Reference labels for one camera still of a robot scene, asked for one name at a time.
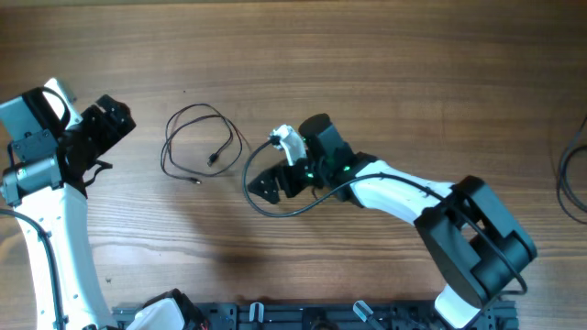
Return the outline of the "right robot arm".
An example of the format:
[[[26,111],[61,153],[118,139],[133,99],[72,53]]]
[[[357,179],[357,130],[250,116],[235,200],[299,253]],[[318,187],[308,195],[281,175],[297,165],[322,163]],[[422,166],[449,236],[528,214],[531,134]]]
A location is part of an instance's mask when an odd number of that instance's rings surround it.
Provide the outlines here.
[[[446,282],[432,303],[435,324],[465,329],[504,296],[526,294],[522,272],[537,247],[484,180],[431,181],[397,170],[353,151],[327,114],[279,126],[265,144],[285,158],[242,181],[245,199],[277,204],[308,187],[326,189],[414,227]]]

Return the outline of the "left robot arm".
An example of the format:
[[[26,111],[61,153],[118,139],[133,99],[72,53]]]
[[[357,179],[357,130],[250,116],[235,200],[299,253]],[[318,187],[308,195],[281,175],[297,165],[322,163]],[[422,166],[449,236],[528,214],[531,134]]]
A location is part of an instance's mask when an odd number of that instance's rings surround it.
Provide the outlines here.
[[[83,112],[63,82],[49,79],[1,104],[10,136],[1,174],[2,215],[17,220],[27,246],[39,329],[115,329],[88,238],[83,176],[111,169],[100,158],[136,126],[108,94]]]

